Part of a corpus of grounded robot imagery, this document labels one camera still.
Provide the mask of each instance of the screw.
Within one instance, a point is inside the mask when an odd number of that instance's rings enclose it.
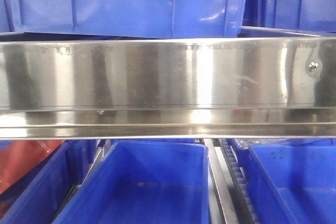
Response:
[[[319,64],[315,61],[312,61],[308,65],[308,71],[309,72],[314,72],[319,69]]]

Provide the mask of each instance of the red packaging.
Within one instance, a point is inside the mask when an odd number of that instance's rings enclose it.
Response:
[[[63,140],[13,141],[0,151],[0,194],[48,157]]]
[[[2,217],[5,216],[5,214],[9,210],[10,206],[11,206],[10,203],[8,203],[6,201],[3,201],[3,200],[0,200],[0,220],[2,219]]]

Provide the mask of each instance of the shiny metal surface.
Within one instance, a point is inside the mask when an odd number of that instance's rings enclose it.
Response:
[[[238,224],[237,213],[235,211],[230,193],[227,188],[225,177],[223,175],[221,165],[215,151],[213,140],[210,138],[204,139],[204,145],[208,147],[209,168],[213,181],[213,186],[216,190],[217,202],[219,211],[222,215],[223,223]]]
[[[336,136],[335,54],[332,37],[0,42],[0,138]]]
[[[258,37],[330,37],[335,36],[333,33],[320,31],[300,31],[291,29],[279,29],[268,27],[243,26],[240,37],[258,38]]]
[[[216,189],[208,171],[208,191],[209,191],[209,224],[223,224],[221,213],[216,198]]]

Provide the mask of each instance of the blue storage bin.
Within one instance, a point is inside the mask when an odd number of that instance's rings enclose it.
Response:
[[[246,0],[244,24],[336,31],[336,0]]]
[[[95,161],[97,140],[68,140],[66,152],[69,179],[72,185],[80,185],[85,179],[90,164]]]
[[[95,162],[95,156],[96,156],[96,152],[97,152],[97,148],[99,145],[99,140],[97,139],[88,139],[88,152],[89,152],[89,163],[93,164]]]
[[[131,140],[131,141],[145,141],[145,142],[163,142],[163,143],[182,143],[182,144],[194,144],[196,139],[194,138],[133,138],[133,139],[112,139],[112,143],[117,141]]]
[[[108,140],[106,140],[106,139],[101,139],[101,140],[99,140],[99,142],[98,142],[98,147],[103,147],[103,146],[106,144],[107,141],[108,141]]]
[[[207,148],[119,141],[54,223],[208,224]]]
[[[0,33],[12,31],[11,0],[0,0]]]
[[[49,224],[70,182],[66,164],[68,144],[61,146],[26,176],[0,195],[12,206],[0,224]]]
[[[1,140],[0,141],[0,151],[7,147],[13,140]]]
[[[11,0],[15,31],[144,38],[236,37],[245,0]]]
[[[261,224],[336,223],[336,146],[250,147],[247,190]]]
[[[228,145],[232,147],[236,155],[238,166],[243,168],[244,178],[249,180],[250,166],[250,150],[249,146],[255,144],[264,145],[291,145],[291,146],[311,146],[311,145],[336,145],[336,138],[301,138],[301,139],[285,139],[285,138],[228,138]]]

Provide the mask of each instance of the stainless steel rail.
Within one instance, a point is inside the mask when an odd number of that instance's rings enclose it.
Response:
[[[335,55],[317,35],[0,42],[0,139],[336,136]]]

